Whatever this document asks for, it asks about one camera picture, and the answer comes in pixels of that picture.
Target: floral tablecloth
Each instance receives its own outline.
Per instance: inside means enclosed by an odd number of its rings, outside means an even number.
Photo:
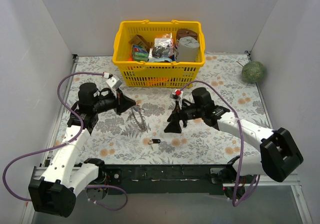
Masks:
[[[206,63],[196,79],[216,88],[238,111],[241,119],[266,127],[268,121],[256,85],[241,80],[242,65],[247,62],[247,55],[206,54]],[[79,71],[106,71],[122,79],[118,68],[112,63],[112,57],[80,57],[76,67],[76,72]],[[75,76],[67,99],[69,105],[77,100],[79,86],[85,82],[95,82],[99,89],[106,87],[101,77]],[[199,83],[194,84],[194,87],[200,86]],[[144,109],[147,130],[141,131],[135,121],[130,120],[131,111],[121,116],[114,111],[100,114],[99,122],[79,153],[77,163],[95,157],[108,164],[225,164],[239,154],[238,138],[206,126],[201,119],[189,121],[182,134],[164,133],[168,124],[166,120],[174,107],[173,100],[169,98],[173,89],[127,87],[125,83],[120,88]],[[193,88],[184,92],[184,97],[190,101]],[[211,96],[216,104],[224,105],[214,93],[211,92]],[[69,113],[65,111],[56,145],[63,139],[68,118]],[[153,144],[151,148],[148,142],[152,138],[160,139],[161,143]],[[244,148],[245,155],[258,154],[248,144]]]

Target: wire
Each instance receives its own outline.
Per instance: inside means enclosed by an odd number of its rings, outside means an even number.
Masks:
[[[193,80],[193,81],[190,81],[189,83],[187,83],[186,85],[184,85],[180,91],[182,91],[183,89],[185,89],[188,85],[192,84],[192,83],[202,83],[204,85],[207,85],[209,88],[211,88],[215,93],[216,95],[219,96],[219,98],[232,110],[232,112],[234,113],[234,116],[237,118],[237,123],[238,123],[238,126],[239,126],[239,133],[240,133],[240,142],[241,142],[241,147],[240,147],[240,158],[239,158],[239,165],[238,165],[238,170],[237,170],[237,175],[236,175],[236,178],[235,178],[235,188],[234,188],[234,191],[233,191],[233,199],[232,199],[232,205],[233,206],[238,206],[243,200],[249,198],[252,193],[256,190],[256,187],[259,183],[259,180],[260,180],[260,176],[258,175],[258,178],[256,180],[256,178],[254,178],[248,188],[248,190],[245,192],[245,194],[237,201],[237,189],[238,189],[238,186],[239,186],[239,179],[240,179],[240,171],[241,171],[241,167],[242,167],[242,159],[243,159],[243,156],[244,156],[244,144],[245,144],[245,141],[244,141],[244,134],[243,134],[243,130],[242,130],[242,126],[241,126],[241,123],[240,123],[240,120],[239,120],[239,116],[238,116],[238,113],[236,112],[236,110],[224,99],[224,97],[217,91],[214,89],[214,87],[212,87],[211,85],[209,85],[208,83],[204,82],[204,81],[200,81],[200,80]]]
[[[125,197],[125,198],[126,198],[126,199],[125,199],[126,201],[124,202],[124,204],[123,204],[122,206],[120,206],[120,207],[117,207],[117,208],[107,206],[106,204],[103,204],[103,203],[100,202],[100,201],[97,201],[97,200],[94,200],[94,199],[89,198],[89,200],[92,201],[93,203],[98,204],[98,205],[100,205],[100,206],[102,206],[102,207],[104,207],[104,208],[106,208],[106,209],[108,209],[108,210],[121,210],[122,208],[125,207],[125,205],[126,205],[127,202],[128,202],[128,194],[126,193],[125,190],[123,190],[123,189],[120,188],[120,187],[113,186],[113,185],[88,185],[88,186],[86,187],[86,189],[96,189],[96,188],[112,188],[112,189],[116,189],[116,190],[121,191],[121,192],[126,196],[126,197]]]
[[[7,189],[7,191],[8,191],[11,195],[13,195],[15,198],[20,199],[20,200],[24,200],[24,201],[31,201],[31,199],[29,199],[29,198],[24,198],[24,197],[22,197],[22,196],[17,195],[17,194],[14,193],[14,192],[11,190],[11,188],[8,186],[6,174],[7,174],[7,171],[8,171],[8,169],[9,169],[9,167],[10,167],[13,163],[15,163],[16,161],[21,160],[21,159],[23,159],[23,158],[25,158],[25,157],[28,157],[28,156],[37,155],[37,154],[40,154],[40,153],[44,153],[44,152],[46,152],[46,151],[51,151],[51,150],[55,150],[55,149],[58,149],[58,148],[62,148],[62,147],[64,147],[64,146],[68,145],[70,142],[73,142],[73,141],[74,141],[75,139],[77,139],[78,136],[81,134],[81,132],[82,132],[82,130],[83,130],[83,128],[84,128],[84,126],[83,126],[83,124],[84,124],[84,123],[83,123],[83,120],[81,119],[81,117],[80,117],[77,113],[75,113],[75,111],[73,111],[73,110],[63,101],[63,99],[62,99],[62,97],[61,97],[61,95],[60,95],[60,88],[61,88],[61,85],[64,83],[64,81],[65,81],[66,79],[68,79],[68,78],[70,78],[71,76],[74,76],[74,75],[82,75],[82,74],[85,74],[85,75],[99,75],[99,76],[103,76],[103,75],[104,75],[104,74],[102,74],[102,73],[91,73],[91,72],[76,72],[76,73],[72,73],[72,74],[69,74],[69,75],[65,76],[65,77],[60,81],[60,83],[58,84],[58,88],[57,88],[57,95],[58,95],[59,100],[60,100],[61,103],[63,104],[63,106],[65,106],[73,115],[75,115],[75,116],[79,119],[80,124],[81,124],[79,132],[78,132],[73,138],[71,138],[69,141],[67,141],[67,142],[65,142],[65,143],[62,143],[61,145],[54,146],[54,147],[47,148],[47,149],[43,149],[43,150],[38,150],[38,151],[31,152],[31,153],[28,153],[28,154],[24,154],[24,155],[22,155],[22,156],[19,156],[19,157],[13,159],[12,161],[9,162],[8,165],[6,165],[6,167],[4,168],[3,174],[2,174],[2,181],[3,181],[3,183],[4,183],[4,185],[5,185],[5,188]]]

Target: purple cable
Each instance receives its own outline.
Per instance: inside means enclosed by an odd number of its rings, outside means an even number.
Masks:
[[[128,194],[126,193],[125,190],[121,189],[120,187],[117,187],[117,186],[113,186],[113,185],[88,185],[86,187],[87,189],[96,189],[96,188],[112,188],[112,189],[116,189],[116,190],[119,190],[121,191],[126,197],[126,201],[124,202],[124,204],[120,207],[117,207],[117,208],[113,208],[113,207],[110,207],[110,206],[107,206],[106,204],[103,204],[102,202],[100,201],[97,201],[97,200],[93,200],[91,198],[89,198],[90,201],[92,201],[93,203],[96,203],[100,206],[103,206],[104,208],[108,209],[108,210],[121,210],[122,208],[125,207],[125,205],[127,204],[128,202]]]
[[[22,155],[22,156],[19,156],[19,157],[13,159],[12,161],[9,162],[8,165],[6,165],[6,167],[4,168],[3,174],[2,174],[2,181],[3,181],[3,183],[4,183],[4,185],[5,185],[5,188],[7,189],[7,191],[8,191],[11,195],[13,195],[15,198],[20,199],[20,200],[24,200],[24,201],[31,201],[31,199],[29,199],[29,198],[24,198],[24,197],[21,197],[21,196],[15,194],[15,193],[10,189],[10,187],[8,186],[7,179],[6,179],[6,174],[7,174],[7,171],[8,171],[8,169],[9,169],[9,167],[10,167],[13,163],[15,163],[16,161],[18,161],[18,160],[20,160],[20,159],[23,159],[23,158],[25,158],[25,157],[28,157],[28,156],[37,155],[37,154],[40,154],[40,153],[43,153],[43,152],[46,152],[46,151],[51,151],[51,150],[55,150],[55,149],[64,147],[64,146],[66,146],[66,145],[68,144],[68,142],[74,141],[74,140],[81,134],[81,132],[82,132],[82,130],[83,130],[83,128],[84,128],[84,126],[83,126],[84,123],[83,123],[82,119],[80,118],[80,116],[79,116],[77,113],[75,113],[75,111],[73,111],[73,110],[62,100],[62,98],[61,98],[61,96],[60,96],[60,88],[61,88],[61,85],[63,84],[63,82],[64,82],[66,79],[70,78],[71,76],[81,75],[81,74],[86,74],[86,75],[101,75],[101,76],[104,75],[104,74],[101,74],[101,73],[76,72],[76,73],[73,73],[73,74],[70,74],[70,75],[64,77],[64,78],[60,81],[60,83],[59,83],[59,85],[58,85],[58,88],[57,88],[57,95],[58,95],[59,100],[60,100],[61,103],[63,104],[63,106],[65,106],[73,115],[75,115],[75,116],[79,119],[79,121],[80,121],[80,123],[81,123],[81,127],[80,127],[79,132],[78,132],[73,138],[71,138],[69,141],[67,141],[66,143],[63,143],[63,144],[61,144],[61,145],[54,146],[54,147],[51,147],[51,148],[47,148],[47,149],[43,149],[43,150],[38,150],[38,151],[35,151],[35,152],[31,152],[31,153],[28,153],[28,154],[24,154],[24,155]]]
[[[233,191],[233,199],[232,199],[232,205],[233,206],[238,206],[243,200],[249,198],[252,193],[256,190],[256,187],[259,183],[259,180],[260,180],[260,175],[258,175],[258,179],[256,181],[256,178],[254,178],[248,188],[248,190],[245,192],[245,194],[238,200],[236,201],[236,196],[237,196],[237,189],[238,189],[238,186],[239,186],[239,180],[240,180],[240,171],[241,171],[241,166],[242,166],[242,159],[243,159],[243,156],[244,156],[244,144],[245,144],[245,141],[244,141],[244,134],[243,134],[243,130],[242,130],[242,126],[241,126],[241,123],[240,123],[240,120],[239,120],[239,116],[236,112],[236,110],[222,97],[222,95],[217,91],[215,90],[211,85],[209,85],[208,83],[204,82],[204,81],[200,81],[200,80],[193,80],[193,81],[190,81],[189,83],[187,83],[185,86],[183,86],[180,91],[182,91],[183,89],[185,89],[188,85],[192,84],[192,83],[202,83],[204,85],[207,85],[209,88],[211,88],[215,93],[216,95],[219,96],[219,98],[232,110],[232,112],[234,113],[234,116],[238,119],[237,120],[237,123],[238,123],[238,126],[239,126],[239,133],[240,133],[240,142],[241,142],[241,147],[240,147],[240,158],[239,158],[239,166],[238,166],[238,170],[237,170],[237,175],[236,175],[236,178],[235,178],[235,188],[234,188],[234,191]]]

